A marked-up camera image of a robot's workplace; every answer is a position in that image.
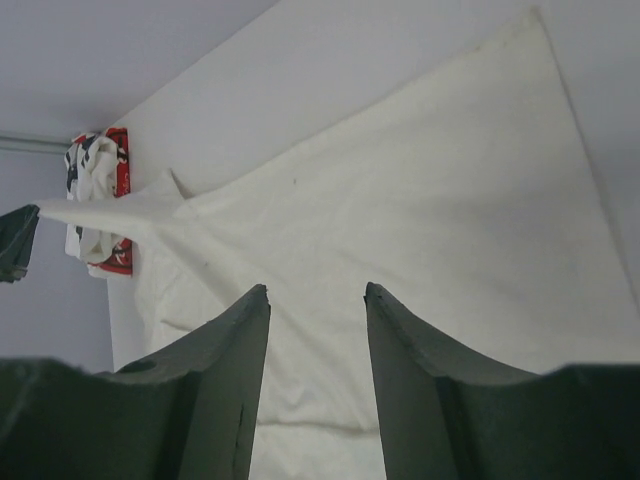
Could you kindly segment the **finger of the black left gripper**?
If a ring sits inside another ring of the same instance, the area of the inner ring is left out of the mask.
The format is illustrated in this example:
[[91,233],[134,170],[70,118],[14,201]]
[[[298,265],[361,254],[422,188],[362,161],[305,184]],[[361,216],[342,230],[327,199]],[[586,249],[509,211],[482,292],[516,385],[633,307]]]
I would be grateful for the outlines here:
[[1,282],[14,283],[28,271],[39,207],[26,205],[1,216]]

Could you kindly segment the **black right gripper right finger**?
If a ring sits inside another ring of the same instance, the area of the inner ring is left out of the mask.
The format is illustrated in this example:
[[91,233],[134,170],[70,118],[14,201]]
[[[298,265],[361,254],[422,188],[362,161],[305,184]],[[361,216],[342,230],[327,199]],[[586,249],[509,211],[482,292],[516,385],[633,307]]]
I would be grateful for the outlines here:
[[573,364],[538,375],[364,296],[390,479],[635,479],[639,369]]

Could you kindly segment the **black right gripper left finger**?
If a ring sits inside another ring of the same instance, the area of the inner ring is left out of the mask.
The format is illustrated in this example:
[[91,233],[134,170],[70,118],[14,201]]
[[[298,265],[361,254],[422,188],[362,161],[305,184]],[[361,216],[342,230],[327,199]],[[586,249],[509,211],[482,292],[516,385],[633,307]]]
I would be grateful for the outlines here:
[[245,479],[270,324],[257,285],[115,373],[1,363],[5,479]]

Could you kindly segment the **cream white t shirt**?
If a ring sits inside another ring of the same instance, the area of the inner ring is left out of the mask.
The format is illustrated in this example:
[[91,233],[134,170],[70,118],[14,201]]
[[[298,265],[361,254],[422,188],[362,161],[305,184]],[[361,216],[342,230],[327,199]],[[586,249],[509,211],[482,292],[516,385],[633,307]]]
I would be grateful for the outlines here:
[[39,208],[166,260],[176,329],[265,285],[262,425],[377,427],[369,283],[528,371],[639,359],[637,303],[536,12],[212,192],[184,199],[164,173]]

